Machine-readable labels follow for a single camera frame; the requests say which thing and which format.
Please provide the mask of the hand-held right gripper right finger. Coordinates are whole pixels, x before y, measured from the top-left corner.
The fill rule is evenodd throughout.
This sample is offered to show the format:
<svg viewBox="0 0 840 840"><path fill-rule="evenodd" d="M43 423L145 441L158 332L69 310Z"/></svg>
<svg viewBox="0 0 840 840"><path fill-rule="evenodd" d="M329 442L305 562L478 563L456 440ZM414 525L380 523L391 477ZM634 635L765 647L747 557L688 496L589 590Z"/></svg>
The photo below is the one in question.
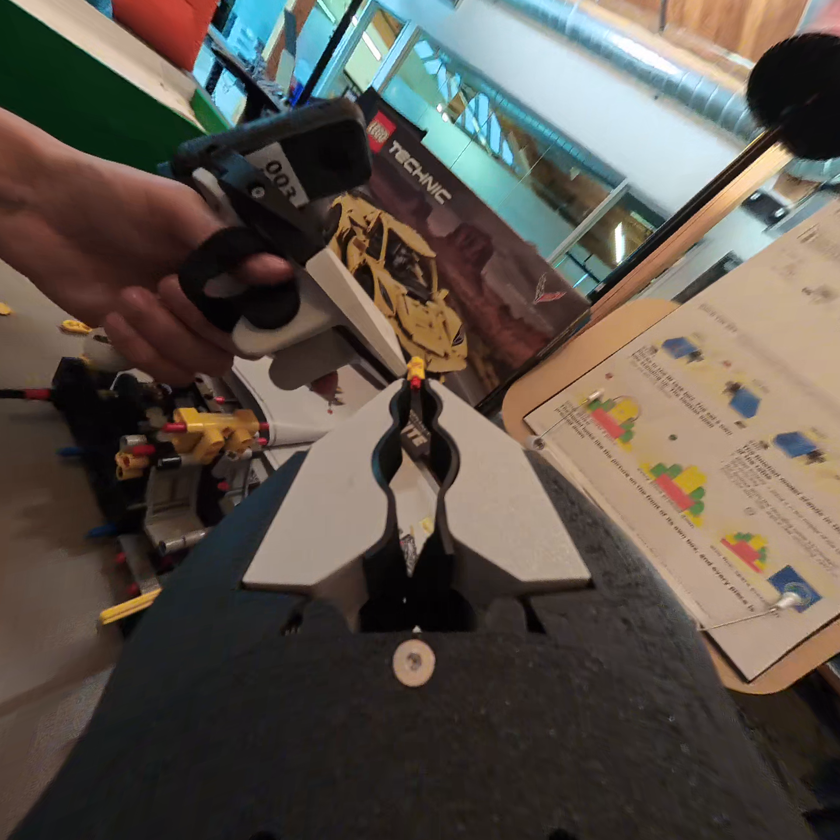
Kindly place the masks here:
<svg viewBox="0 0 840 840"><path fill-rule="evenodd" d="M434 531L416 562L426 604L460 596L476 612L497 599L592 584L526 450L436 381L419 396L437 483Z"/></svg>

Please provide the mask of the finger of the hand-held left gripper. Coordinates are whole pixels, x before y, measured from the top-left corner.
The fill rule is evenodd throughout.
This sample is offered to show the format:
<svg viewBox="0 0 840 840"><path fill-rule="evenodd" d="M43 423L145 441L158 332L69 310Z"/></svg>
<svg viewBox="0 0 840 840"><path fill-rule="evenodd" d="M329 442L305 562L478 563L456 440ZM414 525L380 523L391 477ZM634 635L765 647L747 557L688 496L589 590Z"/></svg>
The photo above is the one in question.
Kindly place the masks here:
<svg viewBox="0 0 840 840"><path fill-rule="evenodd" d="M387 367L373 349L350 328L338 326L274 352L268 375L276 387L294 391L354 363L366 364L387 382Z"/></svg>
<svg viewBox="0 0 840 840"><path fill-rule="evenodd" d="M393 326L342 260L325 248L306 263L306 270L337 309L336 329L360 359L382 378L402 379L406 360Z"/></svg>

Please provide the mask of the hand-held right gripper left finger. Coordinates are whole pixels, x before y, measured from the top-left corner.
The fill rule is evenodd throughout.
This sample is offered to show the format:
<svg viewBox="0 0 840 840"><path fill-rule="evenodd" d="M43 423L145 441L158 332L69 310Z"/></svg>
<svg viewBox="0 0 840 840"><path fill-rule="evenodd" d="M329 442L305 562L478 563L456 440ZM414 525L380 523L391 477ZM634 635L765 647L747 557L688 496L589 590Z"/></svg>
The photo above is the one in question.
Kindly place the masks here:
<svg viewBox="0 0 840 840"><path fill-rule="evenodd" d="M330 602L352 629L403 621L409 575L392 483L410 411L410 385L395 381L310 448L244 588Z"/></svg>

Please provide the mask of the grey lego chassis assembly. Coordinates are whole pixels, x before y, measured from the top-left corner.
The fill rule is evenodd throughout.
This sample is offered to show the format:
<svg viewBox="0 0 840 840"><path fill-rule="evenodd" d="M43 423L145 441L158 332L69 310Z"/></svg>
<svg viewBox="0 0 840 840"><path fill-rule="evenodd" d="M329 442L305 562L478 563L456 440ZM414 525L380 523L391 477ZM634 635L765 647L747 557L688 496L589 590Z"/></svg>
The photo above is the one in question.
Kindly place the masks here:
<svg viewBox="0 0 840 840"><path fill-rule="evenodd" d="M270 424L246 408L200 411L177 407L150 431L121 439L115 476L140 480L140 524L119 537L118 561L129 573L128 594L103 610L100 627L128 632L162 592L164 583L216 523L203 501L229 497L235 481L214 475L217 465L243 467L241 489L249 488L249 461L270 441Z"/></svg>

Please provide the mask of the white lego instruction booklet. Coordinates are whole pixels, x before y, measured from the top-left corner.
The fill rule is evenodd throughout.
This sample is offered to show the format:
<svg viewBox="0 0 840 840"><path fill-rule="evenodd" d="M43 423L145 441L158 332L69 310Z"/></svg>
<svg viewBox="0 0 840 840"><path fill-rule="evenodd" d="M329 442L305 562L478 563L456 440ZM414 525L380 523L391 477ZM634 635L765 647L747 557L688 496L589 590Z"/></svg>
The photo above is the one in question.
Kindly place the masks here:
<svg viewBox="0 0 840 840"><path fill-rule="evenodd" d="M382 389L382 380L362 363L337 372L331 399L308 385L294 391L277 388L270 379L270 362L237 360L225 384L243 408L254 412L268 430L269 443L252 457L248 490L255 490L291 456L306 452L316 441L351 419ZM412 574L425 542L434 530L436 484L427 469L429 435L415 412L402 432L402 465L391 483L395 497L400 544L406 570Z"/></svg>

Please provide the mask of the dark lego set box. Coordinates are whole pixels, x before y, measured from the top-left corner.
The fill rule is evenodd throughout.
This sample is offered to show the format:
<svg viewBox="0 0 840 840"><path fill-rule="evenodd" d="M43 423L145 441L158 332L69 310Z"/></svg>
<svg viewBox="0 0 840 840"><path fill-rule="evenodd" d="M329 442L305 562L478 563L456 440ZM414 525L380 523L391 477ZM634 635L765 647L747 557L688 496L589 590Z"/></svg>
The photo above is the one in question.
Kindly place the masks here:
<svg viewBox="0 0 840 840"><path fill-rule="evenodd" d="M372 174L327 215L333 253L392 326L406 358L486 415L582 329L589 302L429 150L370 88Z"/></svg>

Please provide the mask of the pile of yellow lego pieces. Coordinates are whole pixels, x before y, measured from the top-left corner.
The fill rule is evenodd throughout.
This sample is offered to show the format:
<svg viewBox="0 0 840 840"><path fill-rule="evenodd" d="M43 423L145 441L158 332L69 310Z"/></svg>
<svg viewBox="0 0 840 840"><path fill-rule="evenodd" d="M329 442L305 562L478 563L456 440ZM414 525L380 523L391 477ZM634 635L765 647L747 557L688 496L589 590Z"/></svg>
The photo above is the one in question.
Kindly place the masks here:
<svg viewBox="0 0 840 840"><path fill-rule="evenodd" d="M8 318L14 315L14 310L5 302L0 304L1 317ZM58 330L69 335L88 336L92 333L92 328L84 322L78 320L66 319L58 325Z"/></svg>

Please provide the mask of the person's left hand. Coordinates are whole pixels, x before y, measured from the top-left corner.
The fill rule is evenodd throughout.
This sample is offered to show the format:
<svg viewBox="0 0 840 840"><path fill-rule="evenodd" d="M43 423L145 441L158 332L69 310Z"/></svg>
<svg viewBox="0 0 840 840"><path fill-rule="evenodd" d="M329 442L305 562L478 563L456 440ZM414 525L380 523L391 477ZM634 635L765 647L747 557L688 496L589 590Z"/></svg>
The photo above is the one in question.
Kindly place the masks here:
<svg viewBox="0 0 840 840"><path fill-rule="evenodd" d="M238 352L176 277L224 222L189 187L78 151L1 111L1 257L156 381L220 377Z"/></svg>

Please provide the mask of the metal sheet clip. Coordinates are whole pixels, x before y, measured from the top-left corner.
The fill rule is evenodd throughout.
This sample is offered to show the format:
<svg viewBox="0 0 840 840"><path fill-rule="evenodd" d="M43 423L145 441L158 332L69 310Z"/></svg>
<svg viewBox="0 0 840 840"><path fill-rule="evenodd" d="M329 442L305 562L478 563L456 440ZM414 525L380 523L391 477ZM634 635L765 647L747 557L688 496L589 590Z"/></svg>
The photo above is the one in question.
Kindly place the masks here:
<svg viewBox="0 0 840 840"><path fill-rule="evenodd" d="M717 624L703 625L697 623L696 629L701 633L710 633L718 629L732 627L750 622L752 620L764 618L766 616L773 616L779 613L787 612L795 609L798 606L803 606L804 603L805 599L801 595L797 594L794 591L786 591L775 603L762 610L761 612L751 612L748 615L732 618L725 622Z"/></svg>
<svg viewBox="0 0 840 840"><path fill-rule="evenodd" d="M601 400L604 395L603 390L599 390L589 394L583 401L578 402L572 406L572 408L568 409L564 413L560 414L554 422L549 425L544 431L541 433L531 435L526 439L524 444L524 448L526 450L532 452L541 452L545 449L547 439L551 435L551 433L560 427L561 425L567 424L574 415L578 414L581 411L584 411L586 408L590 407L592 404Z"/></svg>

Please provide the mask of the wooden display board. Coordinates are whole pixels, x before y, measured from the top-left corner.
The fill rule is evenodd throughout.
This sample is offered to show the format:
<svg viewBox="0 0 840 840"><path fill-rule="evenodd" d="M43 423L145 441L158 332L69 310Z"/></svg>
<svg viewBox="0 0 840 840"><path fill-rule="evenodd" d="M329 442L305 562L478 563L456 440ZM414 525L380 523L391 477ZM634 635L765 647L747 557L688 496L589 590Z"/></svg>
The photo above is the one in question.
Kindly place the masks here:
<svg viewBox="0 0 840 840"><path fill-rule="evenodd" d="M578 332L507 391L500 410L507 433L526 445L532 435L525 422L527 415L679 307L663 299L634 299ZM755 696L775 694L808 675L818 674L834 694L839 693L837 619L751 682L741 678L708 635L700 631L696 635L701 637L721 683L730 690Z"/></svg>

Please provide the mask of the orange bag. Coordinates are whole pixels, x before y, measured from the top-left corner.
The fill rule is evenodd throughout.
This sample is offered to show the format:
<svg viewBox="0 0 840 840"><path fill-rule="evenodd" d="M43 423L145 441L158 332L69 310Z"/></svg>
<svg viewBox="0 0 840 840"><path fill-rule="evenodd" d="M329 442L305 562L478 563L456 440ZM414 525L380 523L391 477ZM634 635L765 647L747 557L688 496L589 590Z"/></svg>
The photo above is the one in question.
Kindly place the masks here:
<svg viewBox="0 0 840 840"><path fill-rule="evenodd" d="M218 1L112 1L112 16L180 70L192 71Z"/></svg>

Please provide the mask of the green and white box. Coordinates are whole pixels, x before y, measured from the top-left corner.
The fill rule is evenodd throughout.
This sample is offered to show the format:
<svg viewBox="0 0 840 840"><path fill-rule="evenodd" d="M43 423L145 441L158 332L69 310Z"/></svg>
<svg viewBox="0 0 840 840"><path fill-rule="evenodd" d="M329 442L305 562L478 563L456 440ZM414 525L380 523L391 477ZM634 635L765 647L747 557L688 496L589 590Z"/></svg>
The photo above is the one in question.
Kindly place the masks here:
<svg viewBox="0 0 840 840"><path fill-rule="evenodd" d="M155 172L231 127L194 68L121 26L111 2L1 2L1 48L2 108L80 151Z"/></svg>

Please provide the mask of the printed instruction sheet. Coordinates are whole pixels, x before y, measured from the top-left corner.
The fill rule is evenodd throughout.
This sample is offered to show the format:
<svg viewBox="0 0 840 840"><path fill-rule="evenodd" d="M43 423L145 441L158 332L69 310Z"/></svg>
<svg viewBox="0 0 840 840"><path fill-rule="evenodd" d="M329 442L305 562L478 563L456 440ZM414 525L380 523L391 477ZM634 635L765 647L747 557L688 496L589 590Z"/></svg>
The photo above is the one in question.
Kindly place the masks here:
<svg viewBox="0 0 840 840"><path fill-rule="evenodd" d="M839 611L838 199L525 417L751 682Z"/></svg>

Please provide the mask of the black fuzzy microphone cover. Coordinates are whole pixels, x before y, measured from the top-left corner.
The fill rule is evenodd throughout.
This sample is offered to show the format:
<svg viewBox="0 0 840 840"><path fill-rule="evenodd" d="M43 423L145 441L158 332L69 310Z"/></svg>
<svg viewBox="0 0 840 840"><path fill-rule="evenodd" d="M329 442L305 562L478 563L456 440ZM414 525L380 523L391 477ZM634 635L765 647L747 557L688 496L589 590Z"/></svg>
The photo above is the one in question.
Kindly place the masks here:
<svg viewBox="0 0 840 840"><path fill-rule="evenodd" d="M755 121L796 158L839 155L839 37L815 31L768 49L747 83Z"/></svg>

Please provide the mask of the silver ventilation duct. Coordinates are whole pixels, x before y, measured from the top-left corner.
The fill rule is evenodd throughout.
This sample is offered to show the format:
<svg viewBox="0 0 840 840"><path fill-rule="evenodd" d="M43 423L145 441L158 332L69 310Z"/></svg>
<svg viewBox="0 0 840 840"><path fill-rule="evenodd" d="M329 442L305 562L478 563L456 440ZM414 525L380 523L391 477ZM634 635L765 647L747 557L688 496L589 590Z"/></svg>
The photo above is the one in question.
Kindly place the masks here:
<svg viewBox="0 0 840 840"><path fill-rule="evenodd" d="M498 5L742 141L761 132L746 83L594 2L502 1Z"/></svg>

